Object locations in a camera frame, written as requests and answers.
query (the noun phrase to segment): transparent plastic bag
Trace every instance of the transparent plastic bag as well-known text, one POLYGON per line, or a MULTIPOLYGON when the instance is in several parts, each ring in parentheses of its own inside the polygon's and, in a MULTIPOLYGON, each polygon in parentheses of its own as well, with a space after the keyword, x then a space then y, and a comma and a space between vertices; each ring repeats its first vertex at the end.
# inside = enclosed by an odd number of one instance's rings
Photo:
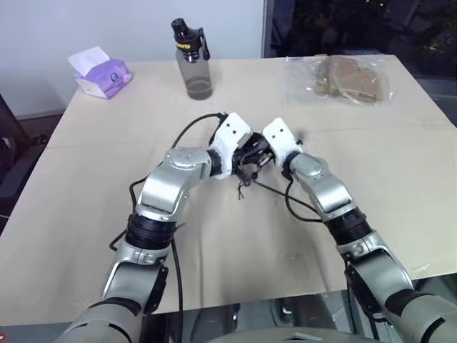
POLYGON ((392 100, 384 55, 287 57, 283 75, 286 106, 345 102, 378 106, 392 100))

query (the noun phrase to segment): beige tabletop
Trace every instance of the beige tabletop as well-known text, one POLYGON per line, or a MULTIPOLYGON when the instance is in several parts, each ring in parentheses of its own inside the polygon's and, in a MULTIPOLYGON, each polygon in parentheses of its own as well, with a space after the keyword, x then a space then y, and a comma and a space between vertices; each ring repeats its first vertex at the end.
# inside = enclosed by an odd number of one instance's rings
MULTIPOLYGON (((326 159, 413 278, 457 271, 456 133, 394 56, 386 106, 284 106, 283 59, 211 61, 214 94, 187 97, 174 62, 130 63, 111 100, 77 91, 0 238, 0 324, 73 320, 99 300, 126 226, 128 185, 157 165, 193 118, 235 111, 256 131, 282 116, 306 151, 326 159)), ((182 146, 206 146, 216 121, 182 146)), ((274 168, 261 181, 279 189, 274 168)), ((296 221, 283 199, 238 181, 195 189, 176 234, 184 307, 343 289, 343 262, 322 224, 296 221)), ((294 195, 306 199, 298 188, 294 195)), ((178 309, 172 256, 159 312, 178 309)))

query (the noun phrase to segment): gray plastic bottle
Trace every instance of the gray plastic bottle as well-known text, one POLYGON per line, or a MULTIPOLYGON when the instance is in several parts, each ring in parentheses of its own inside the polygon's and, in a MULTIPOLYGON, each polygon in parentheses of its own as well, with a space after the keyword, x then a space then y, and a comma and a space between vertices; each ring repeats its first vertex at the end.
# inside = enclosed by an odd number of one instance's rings
POLYGON ((176 41, 176 60, 186 85, 187 94, 195 100, 204 100, 213 94, 209 74, 209 50, 203 29, 187 27, 182 18, 171 22, 176 41))

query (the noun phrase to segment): white tissue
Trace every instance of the white tissue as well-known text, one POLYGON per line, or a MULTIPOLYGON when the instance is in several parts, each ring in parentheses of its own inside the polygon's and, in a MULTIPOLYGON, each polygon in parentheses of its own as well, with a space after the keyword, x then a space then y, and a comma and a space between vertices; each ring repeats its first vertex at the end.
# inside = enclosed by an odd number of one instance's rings
POLYGON ((92 68, 108 61, 110 58, 100 46, 87 49, 69 57, 70 64, 82 76, 86 76, 92 68))

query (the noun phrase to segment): purple tissue box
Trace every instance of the purple tissue box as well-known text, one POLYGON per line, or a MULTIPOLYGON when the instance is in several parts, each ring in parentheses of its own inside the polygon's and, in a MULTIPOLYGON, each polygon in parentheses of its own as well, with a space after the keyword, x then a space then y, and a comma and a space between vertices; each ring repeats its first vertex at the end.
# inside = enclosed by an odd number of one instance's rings
POLYGON ((110 99, 131 80, 131 74, 124 61, 109 59, 98 64, 82 76, 74 75, 76 82, 87 94, 110 99))

